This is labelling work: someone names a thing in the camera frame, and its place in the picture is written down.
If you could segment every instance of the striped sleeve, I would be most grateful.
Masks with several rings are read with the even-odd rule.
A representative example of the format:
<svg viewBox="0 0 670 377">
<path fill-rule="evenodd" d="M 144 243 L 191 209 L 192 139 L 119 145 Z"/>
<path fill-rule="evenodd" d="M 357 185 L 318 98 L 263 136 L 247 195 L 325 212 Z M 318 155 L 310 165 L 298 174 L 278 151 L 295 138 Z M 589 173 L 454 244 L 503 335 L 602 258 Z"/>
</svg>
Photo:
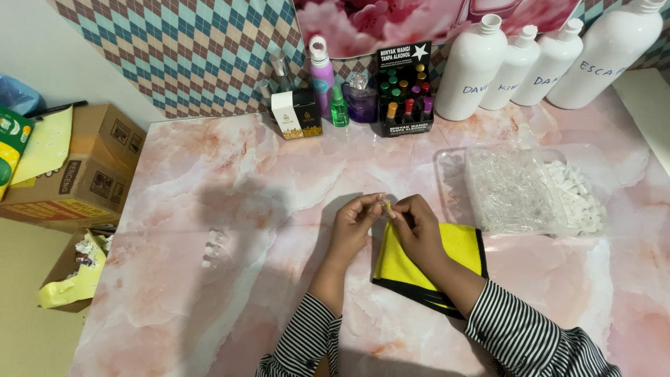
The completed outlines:
<svg viewBox="0 0 670 377">
<path fill-rule="evenodd" d="M 516 377 L 621 376 L 582 329 L 561 329 L 490 280 L 465 332 Z"/>
<path fill-rule="evenodd" d="M 311 377 L 326 354 L 335 377 L 341 324 L 342 317 L 335 318 L 326 305 L 305 294 L 274 353 L 261 359 L 256 377 Z"/>
</svg>

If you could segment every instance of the marble surface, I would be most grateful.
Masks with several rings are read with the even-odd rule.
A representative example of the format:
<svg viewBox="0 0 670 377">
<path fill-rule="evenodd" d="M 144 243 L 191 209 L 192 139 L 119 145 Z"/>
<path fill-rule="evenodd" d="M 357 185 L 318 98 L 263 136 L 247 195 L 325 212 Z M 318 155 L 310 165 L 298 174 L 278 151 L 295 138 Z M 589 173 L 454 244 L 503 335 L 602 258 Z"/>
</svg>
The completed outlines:
<svg viewBox="0 0 670 377">
<path fill-rule="evenodd" d="M 670 370 L 670 178 L 611 88 L 585 109 L 510 104 L 390 139 L 327 123 L 323 136 L 285 142 L 266 120 L 151 126 L 71 376 L 252 375 L 342 204 L 419 193 L 441 221 L 469 223 L 458 150 L 515 138 L 593 144 L 624 189 L 608 201 L 607 236 L 487 237 L 491 278 L 561 326 L 583 327 L 624 375 Z M 346 277 L 340 374 L 492 375 L 463 322 L 370 283 L 382 227 Z M 226 236 L 216 268 L 204 268 L 212 230 Z"/>
</svg>

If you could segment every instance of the red cap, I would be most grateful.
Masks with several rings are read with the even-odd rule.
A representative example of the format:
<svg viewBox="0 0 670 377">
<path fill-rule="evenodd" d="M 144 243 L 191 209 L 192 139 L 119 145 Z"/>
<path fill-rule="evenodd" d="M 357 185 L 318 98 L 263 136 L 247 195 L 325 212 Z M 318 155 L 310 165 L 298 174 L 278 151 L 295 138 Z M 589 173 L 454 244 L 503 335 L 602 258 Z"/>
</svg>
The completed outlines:
<svg viewBox="0 0 670 377">
<path fill-rule="evenodd" d="M 430 92 L 430 84 L 429 83 L 421 84 L 421 93 L 419 95 L 428 95 L 428 92 Z"/>
<path fill-rule="evenodd" d="M 414 100 L 413 99 L 406 99 L 405 100 L 405 114 L 412 114 L 412 108 L 414 107 Z"/>
</svg>

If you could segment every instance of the argyle patterned wallpaper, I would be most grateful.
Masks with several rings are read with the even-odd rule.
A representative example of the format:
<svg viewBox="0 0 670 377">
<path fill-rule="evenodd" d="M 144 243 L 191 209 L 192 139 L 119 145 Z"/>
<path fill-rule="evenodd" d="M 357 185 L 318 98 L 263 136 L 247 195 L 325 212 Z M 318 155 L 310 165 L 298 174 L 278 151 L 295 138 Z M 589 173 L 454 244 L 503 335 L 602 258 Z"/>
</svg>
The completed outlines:
<svg viewBox="0 0 670 377">
<path fill-rule="evenodd" d="M 282 49 L 296 83 L 309 60 L 292 0 L 46 0 L 166 117 L 229 116 L 262 111 L 256 83 L 277 82 L 269 64 Z M 585 0 L 574 17 L 587 27 L 630 0 Z M 659 41 L 632 68 L 670 68 L 670 3 Z M 434 88 L 448 46 L 433 46 Z M 372 56 L 333 60 L 337 81 L 374 73 Z"/>
</svg>

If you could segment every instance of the green package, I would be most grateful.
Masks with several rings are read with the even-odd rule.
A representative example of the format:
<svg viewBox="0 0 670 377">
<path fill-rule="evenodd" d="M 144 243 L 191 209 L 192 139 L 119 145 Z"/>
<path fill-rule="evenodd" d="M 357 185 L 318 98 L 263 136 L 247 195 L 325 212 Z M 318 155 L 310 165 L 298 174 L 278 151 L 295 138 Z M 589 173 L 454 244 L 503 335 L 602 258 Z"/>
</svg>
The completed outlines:
<svg viewBox="0 0 670 377">
<path fill-rule="evenodd" d="M 33 123 L 6 107 L 0 107 L 0 200 L 28 143 Z"/>
</svg>

